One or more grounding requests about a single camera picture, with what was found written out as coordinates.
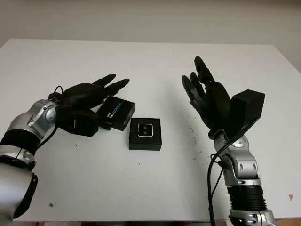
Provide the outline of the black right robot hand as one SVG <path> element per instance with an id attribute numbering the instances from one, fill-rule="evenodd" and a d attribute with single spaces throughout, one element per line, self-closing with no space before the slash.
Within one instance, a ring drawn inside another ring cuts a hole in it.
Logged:
<path id="1" fill-rule="evenodd" d="M 191 72 L 190 77 L 182 76 L 182 84 L 190 104 L 209 128 L 209 138 L 214 139 L 219 130 L 226 131 L 230 125 L 230 97 L 199 56 L 195 57 L 194 64 L 196 72 Z"/>

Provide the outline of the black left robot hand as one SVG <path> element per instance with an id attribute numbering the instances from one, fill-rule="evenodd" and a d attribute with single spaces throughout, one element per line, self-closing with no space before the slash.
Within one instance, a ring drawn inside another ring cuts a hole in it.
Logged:
<path id="1" fill-rule="evenodd" d="M 76 110 L 88 110 L 100 105 L 130 82 L 129 79 L 122 79 L 113 83 L 115 77 L 116 74 L 109 74 L 93 83 L 80 83 L 66 89 L 60 96 L 61 105 Z"/>

